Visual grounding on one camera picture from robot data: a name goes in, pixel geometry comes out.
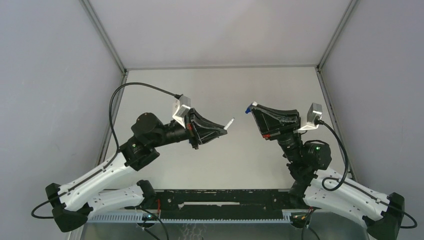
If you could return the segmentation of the white marker pen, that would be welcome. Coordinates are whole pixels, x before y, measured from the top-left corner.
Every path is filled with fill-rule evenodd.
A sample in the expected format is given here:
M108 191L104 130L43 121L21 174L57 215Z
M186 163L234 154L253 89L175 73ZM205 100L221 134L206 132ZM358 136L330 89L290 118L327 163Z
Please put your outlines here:
M235 118L233 117L225 126L224 126L224 130L227 130L231 125L232 125L232 123L234 122L234 120L235 120Z

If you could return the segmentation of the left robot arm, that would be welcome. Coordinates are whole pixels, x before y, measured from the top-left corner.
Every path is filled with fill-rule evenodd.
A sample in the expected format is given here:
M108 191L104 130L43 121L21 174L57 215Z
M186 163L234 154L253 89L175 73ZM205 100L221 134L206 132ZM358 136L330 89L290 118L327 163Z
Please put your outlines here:
M58 228L63 233L71 232L98 214L125 207L153 207L157 196L148 180L117 190L105 189L157 159L158 147L188 141L197 150L200 145L228 133L228 125L214 123L194 108L182 120L184 124L175 119L164 124L153 113L143 113L131 126L133 136L111 158L67 184L48 185L45 191Z

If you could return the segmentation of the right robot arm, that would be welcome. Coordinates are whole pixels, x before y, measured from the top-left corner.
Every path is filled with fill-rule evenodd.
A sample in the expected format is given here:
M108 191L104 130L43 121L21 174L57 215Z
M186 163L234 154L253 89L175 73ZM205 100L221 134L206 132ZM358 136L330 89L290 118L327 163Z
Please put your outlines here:
M287 159L294 179L289 203L307 205L347 218L366 229L375 240L395 240L405 216L405 199L398 193L384 194L348 178L330 167L331 147L322 140L302 141L302 133L324 125L323 107L312 103L302 120L297 110L277 110L253 102L246 110L253 115L261 136L276 141Z

